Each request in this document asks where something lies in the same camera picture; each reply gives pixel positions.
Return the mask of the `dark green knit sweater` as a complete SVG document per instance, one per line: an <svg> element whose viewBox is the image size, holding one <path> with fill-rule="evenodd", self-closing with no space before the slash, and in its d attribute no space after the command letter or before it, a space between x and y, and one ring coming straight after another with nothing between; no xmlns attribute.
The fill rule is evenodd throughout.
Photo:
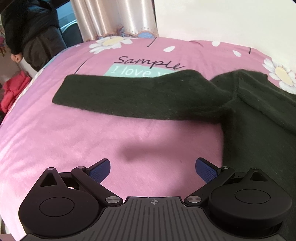
<svg viewBox="0 0 296 241"><path fill-rule="evenodd" d="M295 95L263 73L236 70L211 80L195 70L152 78L68 75L52 101L128 118L218 123L224 164L262 168L295 197Z"/></svg>

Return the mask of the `red clothes pile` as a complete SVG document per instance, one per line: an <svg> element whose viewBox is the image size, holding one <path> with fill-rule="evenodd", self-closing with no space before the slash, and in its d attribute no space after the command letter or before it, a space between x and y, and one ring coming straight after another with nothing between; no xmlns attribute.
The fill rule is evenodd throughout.
<svg viewBox="0 0 296 241"><path fill-rule="evenodd" d="M23 70L6 81L3 85L3 98L1 100L1 111L7 113L20 93L30 83L31 78Z"/></svg>

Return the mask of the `pink floral bed sheet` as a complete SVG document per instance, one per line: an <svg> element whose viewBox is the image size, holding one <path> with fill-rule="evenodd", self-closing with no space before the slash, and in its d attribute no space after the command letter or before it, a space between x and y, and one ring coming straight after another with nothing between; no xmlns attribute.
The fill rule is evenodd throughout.
<svg viewBox="0 0 296 241"><path fill-rule="evenodd" d="M203 157L221 164L219 125L121 118L52 102L69 74L156 77L183 69L207 79L254 70L295 93L295 74L249 47L169 38L104 38L75 45L37 73L1 124L1 217L8 232L16 240L25 235L20 204L48 167L69 172L107 158L111 173L103 185L122 198L185 197L203 186L195 161Z"/></svg>

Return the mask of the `shiny beige curtain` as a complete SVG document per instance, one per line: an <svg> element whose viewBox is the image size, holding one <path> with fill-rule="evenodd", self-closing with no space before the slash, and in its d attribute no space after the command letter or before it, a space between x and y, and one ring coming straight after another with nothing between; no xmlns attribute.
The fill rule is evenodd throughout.
<svg viewBox="0 0 296 241"><path fill-rule="evenodd" d="M83 41L158 37L153 1L70 1Z"/></svg>

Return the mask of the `person in black jacket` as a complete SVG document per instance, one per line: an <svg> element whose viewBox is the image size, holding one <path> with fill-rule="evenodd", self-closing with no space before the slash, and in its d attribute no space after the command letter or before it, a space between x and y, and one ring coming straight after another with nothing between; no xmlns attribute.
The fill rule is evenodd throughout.
<svg viewBox="0 0 296 241"><path fill-rule="evenodd" d="M13 1L1 13L11 59L41 70L67 48L51 1Z"/></svg>

